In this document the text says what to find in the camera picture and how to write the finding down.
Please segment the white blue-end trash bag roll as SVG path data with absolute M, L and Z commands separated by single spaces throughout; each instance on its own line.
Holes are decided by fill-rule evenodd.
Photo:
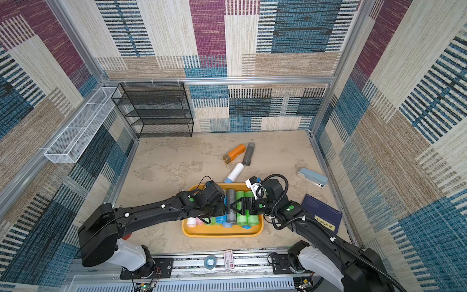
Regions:
M 242 163 L 237 163 L 235 167 L 232 169 L 232 171 L 228 174 L 226 179 L 224 180 L 224 183 L 231 184 L 234 183 L 237 178 L 240 176 L 244 169 L 244 165 Z

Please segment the light blue trash bag roll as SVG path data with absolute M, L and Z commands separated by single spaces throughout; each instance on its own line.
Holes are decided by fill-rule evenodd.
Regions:
M 216 224 L 217 225 L 225 225 L 225 224 L 228 224 L 227 222 L 227 198 L 225 197 L 224 199 L 224 214 L 217 217 L 215 220 L 216 220 Z

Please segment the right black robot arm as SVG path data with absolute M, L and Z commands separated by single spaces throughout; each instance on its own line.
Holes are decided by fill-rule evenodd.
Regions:
M 361 249 L 340 238 L 318 222 L 301 204 L 289 200 L 289 183 L 281 184 L 282 175 L 264 179 L 256 199 L 243 197 L 229 204 L 242 215 L 268 215 L 274 229 L 289 229 L 304 238 L 289 251 L 294 270 L 312 271 L 342 292 L 403 292 L 404 287 L 386 270 L 373 249 Z

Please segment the white blue trash bag roll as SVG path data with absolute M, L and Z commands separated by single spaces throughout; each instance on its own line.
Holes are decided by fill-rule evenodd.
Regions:
M 195 228 L 197 226 L 197 218 L 194 218 L 194 217 L 188 218 L 187 226 L 190 228 Z

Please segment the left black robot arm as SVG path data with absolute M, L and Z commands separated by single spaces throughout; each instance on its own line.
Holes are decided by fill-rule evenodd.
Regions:
M 209 181 L 203 189 L 179 192 L 156 203 L 129 208 L 102 204 L 78 229 L 82 265 L 93 267 L 109 260 L 117 241 L 140 229 L 168 221 L 219 217 L 226 212 L 224 199 L 224 190 Z

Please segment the green trash bag roll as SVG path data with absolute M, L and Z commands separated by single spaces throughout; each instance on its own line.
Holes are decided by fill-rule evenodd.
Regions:
M 245 197 L 254 197 L 253 192 L 248 191 L 245 193 Z M 258 215 L 246 215 L 247 225 L 249 226 L 257 226 L 260 224 L 259 216 Z

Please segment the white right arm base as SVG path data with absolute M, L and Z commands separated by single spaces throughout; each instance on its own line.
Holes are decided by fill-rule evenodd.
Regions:
M 343 274 L 323 253 L 305 241 L 299 241 L 286 254 L 271 253 L 267 261 L 274 274 L 311 274 L 321 276 L 341 292 L 344 291 Z

